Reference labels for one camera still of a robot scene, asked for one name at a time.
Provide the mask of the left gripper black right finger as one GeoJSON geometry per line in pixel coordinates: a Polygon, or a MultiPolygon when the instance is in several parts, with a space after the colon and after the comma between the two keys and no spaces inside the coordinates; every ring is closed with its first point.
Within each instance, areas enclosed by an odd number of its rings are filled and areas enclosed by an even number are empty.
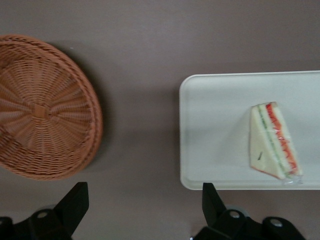
{"type": "Polygon", "coordinates": [[[247,231],[247,217],[235,209],[227,209],[212,183],[202,185],[202,212],[207,226],[195,240],[252,240],[247,231]]]}

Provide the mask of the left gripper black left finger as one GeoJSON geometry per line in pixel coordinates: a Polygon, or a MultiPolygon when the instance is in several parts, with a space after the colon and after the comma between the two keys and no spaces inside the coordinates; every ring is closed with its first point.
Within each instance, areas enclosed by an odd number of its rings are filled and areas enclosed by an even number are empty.
{"type": "Polygon", "coordinates": [[[87,182],[78,182],[54,208],[41,209],[28,219],[32,240],[71,240],[89,209],[87,182]]]}

